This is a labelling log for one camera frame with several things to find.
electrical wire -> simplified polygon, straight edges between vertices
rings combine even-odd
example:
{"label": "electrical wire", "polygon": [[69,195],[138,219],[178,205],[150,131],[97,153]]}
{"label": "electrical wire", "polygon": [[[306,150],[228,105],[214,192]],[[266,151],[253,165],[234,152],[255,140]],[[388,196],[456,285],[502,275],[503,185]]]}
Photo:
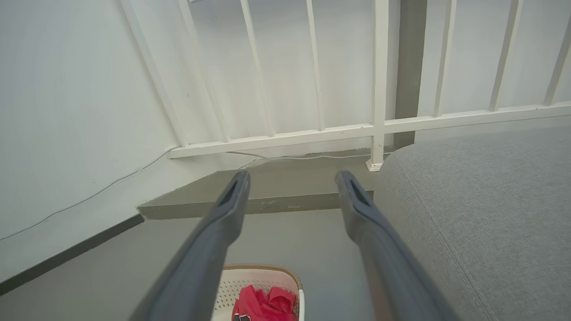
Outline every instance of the electrical wire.
{"label": "electrical wire", "polygon": [[[124,179],[127,179],[127,178],[129,178],[129,177],[131,177],[131,176],[133,176],[133,175],[135,175],[135,174],[137,174],[137,173],[139,173],[139,172],[145,170],[145,169],[148,168],[149,166],[151,166],[151,165],[153,165],[154,163],[158,162],[158,161],[159,161],[161,158],[163,158],[169,151],[171,151],[171,150],[173,150],[173,149],[177,149],[178,147],[180,147],[180,146],[176,146],[176,147],[173,147],[173,148],[171,148],[171,149],[168,149],[168,150],[165,151],[161,156],[159,156],[158,158],[156,158],[154,161],[152,161],[151,163],[149,163],[148,165],[146,165],[146,166],[143,167],[142,169],[140,169],[140,170],[138,170],[138,171],[135,171],[135,172],[132,172],[132,173],[126,175],[126,176],[123,176],[123,177],[121,177],[121,178],[119,178],[119,179],[113,181],[111,184],[107,185],[107,187],[105,187],[104,189],[98,191],[97,193],[93,194],[92,196],[90,196],[90,197],[88,197],[88,198],[86,198],[86,199],[84,199],[84,200],[82,200],[82,201],[80,201],[80,202],[77,202],[76,204],[73,204],[73,205],[71,205],[71,206],[68,206],[68,207],[64,208],[63,210],[59,210],[59,211],[57,211],[57,212],[53,212],[52,214],[48,215],[46,218],[42,219],[42,220],[39,221],[38,223],[36,223],[36,224],[34,224],[34,225],[32,225],[32,226],[26,227],[26,228],[24,228],[24,229],[21,230],[21,231],[18,231],[18,232],[16,232],[16,233],[13,233],[13,234],[11,234],[11,235],[8,235],[8,236],[6,236],[6,237],[3,237],[3,238],[0,239],[0,241],[3,241],[3,240],[5,240],[5,239],[9,239],[9,238],[11,238],[11,237],[13,237],[13,236],[16,236],[16,235],[18,235],[18,234],[20,234],[20,233],[22,233],[22,232],[25,232],[25,231],[29,230],[29,229],[31,229],[31,228],[34,228],[34,227],[36,227],[36,226],[42,224],[43,222],[49,220],[52,216],[54,216],[54,215],[56,215],[56,214],[59,214],[59,213],[61,213],[61,212],[63,212],[63,211],[67,211],[67,210],[69,210],[69,209],[71,209],[71,208],[73,208],[73,207],[75,207],[75,206],[77,206],[77,205],[80,205],[80,204],[82,204],[82,203],[84,203],[84,202],[87,202],[88,200],[90,200],[90,199],[92,199],[93,197],[96,197],[97,195],[101,194],[102,192],[104,192],[105,190],[107,190],[109,187],[115,185],[116,183],[119,183],[120,181],[122,181],[122,180],[124,180]],[[368,156],[368,154],[365,154],[365,155],[350,155],[350,156],[319,155],[319,156],[314,156],[314,157],[291,157],[291,156],[265,157],[265,156],[258,155],[258,154],[243,153],[243,152],[240,152],[240,151],[229,151],[229,152],[227,152],[227,153],[247,155],[247,156],[254,156],[254,157],[260,157],[260,158],[267,159],[267,160],[269,160],[269,161],[272,161],[272,160],[273,160],[273,161],[276,161],[276,160],[279,160],[279,159],[352,158],[352,157]]]}
{"label": "electrical wire", "polygon": [[317,159],[317,158],[353,158],[353,157],[363,157],[369,156],[369,154],[364,155],[350,155],[350,156],[330,156],[330,155],[319,155],[319,156],[311,156],[311,157],[292,157],[292,156],[282,156],[282,157],[265,157],[258,154],[250,154],[250,153],[243,153],[241,151],[228,151],[227,153],[230,154],[240,154],[240,155],[248,155],[248,156],[255,156],[260,157],[263,159],[267,159],[268,161],[276,161],[279,159]]}
{"label": "electrical wire", "polygon": [[80,205],[80,204],[82,204],[82,203],[84,203],[84,202],[87,202],[88,200],[90,200],[90,199],[92,199],[93,197],[96,197],[97,195],[101,194],[104,190],[107,190],[109,187],[113,186],[114,184],[116,184],[116,183],[118,183],[118,182],[120,182],[120,181],[122,181],[122,180],[124,180],[124,179],[126,179],[126,178],[129,178],[129,177],[131,177],[131,176],[137,174],[138,172],[141,172],[141,171],[145,170],[147,167],[149,167],[149,166],[151,166],[152,164],[158,162],[158,161],[159,161],[161,158],[163,158],[168,152],[170,152],[170,151],[173,150],[173,149],[177,149],[177,148],[179,148],[179,147],[180,147],[180,146],[176,146],[176,147],[173,147],[173,148],[171,148],[171,149],[168,149],[168,150],[167,150],[166,152],[164,152],[161,156],[159,156],[158,158],[156,158],[154,161],[152,161],[151,163],[149,163],[148,165],[146,165],[146,166],[143,167],[142,169],[140,169],[140,170],[138,170],[138,171],[136,171],[136,172],[132,172],[132,173],[126,175],[126,176],[123,176],[123,177],[121,177],[121,178],[115,180],[115,181],[112,182],[111,184],[107,185],[107,187],[105,187],[104,189],[98,191],[97,193],[93,194],[92,196],[90,196],[90,197],[88,197],[88,198],[86,198],[86,199],[84,199],[84,200],[82,200],[82,201],[80,201],[80,202],[78,202],[78,203],[76,203],[76,204],[73,204],[72,206],[68,206],[68,207],[64,208],[63,210],[59,210],[59,211],[57,211],[57,212],[54,212],[54,213],[48,215],[46,218],[42,219],[41,221],[39,221],[38,223],[36,223],[36,224],[34,224],[34,225],[32,225],[32,226],[26,227],[26,228],[24,228],[24,229],[21,230],[21,231],[18,231],[18,232],[16,232],[16,233],[13,233],[13,234],[11,234],[11,235],[8,235],[8,236],[6,236],[6,237],[4,237],[4,238],[1,238],[0,241],[3,241],[3,240],[8,239],[8,238],[11,238],[12,236],[18,235],[18,234],[20,234],[20,233],[22,233],[22,232],[25,232],[25,231],[27,231],[27,230],[29,230],[29,229],[31,229],[31,228],[34,228],[34,227],[36,227],[36,226],[42,224],[43,222],[49,220],[49,219],[50,219],[52,216],[54,216],[55,214],[61,213],[61,212],[63,212],[63,211],[69,210],[70,208],[73,208],[73,207],[75,207],[75,206],[77,206],[77,205]]}

gray concrete step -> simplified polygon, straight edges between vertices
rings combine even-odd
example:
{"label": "gray concrete step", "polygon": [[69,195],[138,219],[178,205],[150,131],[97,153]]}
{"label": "gray concrete step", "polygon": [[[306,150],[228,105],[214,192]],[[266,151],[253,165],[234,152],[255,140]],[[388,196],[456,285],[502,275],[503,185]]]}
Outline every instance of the gray concrete step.
{"label": "gray concrete step", "polygon": [[[247,214],[338,208],[337,186],[333,180],[339,170],[351,171],[372,195],[375,172],[369,172],[365,165],[370,157],[368,149],[324,154],[361,156],[343,159],[281,159],[246,168],[252,182]],[[307,157],[324,154],[311,154]],[[216,172],[140,205],[139,211],[147,219],[202,217],[235,173],[235,170]]]}

laundry basket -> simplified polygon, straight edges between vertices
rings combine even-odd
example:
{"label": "laundry basket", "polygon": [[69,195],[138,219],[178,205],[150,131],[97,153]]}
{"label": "laundry basket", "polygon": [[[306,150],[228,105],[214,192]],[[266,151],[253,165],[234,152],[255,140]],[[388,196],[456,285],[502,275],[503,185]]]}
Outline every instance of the laundry basket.
{"label": "laundry basket", "polygon": [[296,295],[293,314],[297,321],[304,320],[305,301],[301,281],[287,268],[261,264],[237,264],[224,266],[211,321],[230,321],[234,303],[240,290],[249,285],[263,289],[266,294],[272,287],[281,287]]}

gray sofa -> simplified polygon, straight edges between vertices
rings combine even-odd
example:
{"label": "gray sofa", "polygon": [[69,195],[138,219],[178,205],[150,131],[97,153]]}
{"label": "gray sofa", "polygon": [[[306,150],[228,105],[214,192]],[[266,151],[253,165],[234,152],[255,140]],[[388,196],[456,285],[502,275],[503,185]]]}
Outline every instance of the gray sofa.
{"label": "gray sofa", "polygon": [[405,147],[375,203],[462,320],[571,320],[571,127]]}

red cloth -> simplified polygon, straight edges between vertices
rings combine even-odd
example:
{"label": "red cloth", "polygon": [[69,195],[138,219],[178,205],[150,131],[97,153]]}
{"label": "red cloth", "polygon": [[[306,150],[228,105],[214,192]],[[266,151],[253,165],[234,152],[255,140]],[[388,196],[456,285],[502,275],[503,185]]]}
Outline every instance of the red cloth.
{"label": "red cloth", "polygon": [[240,297],[234,303],[232,321],[295,321],[291,313],[295,294],[273,287],[266,295],[264,290],[247,286],[240,290]]}

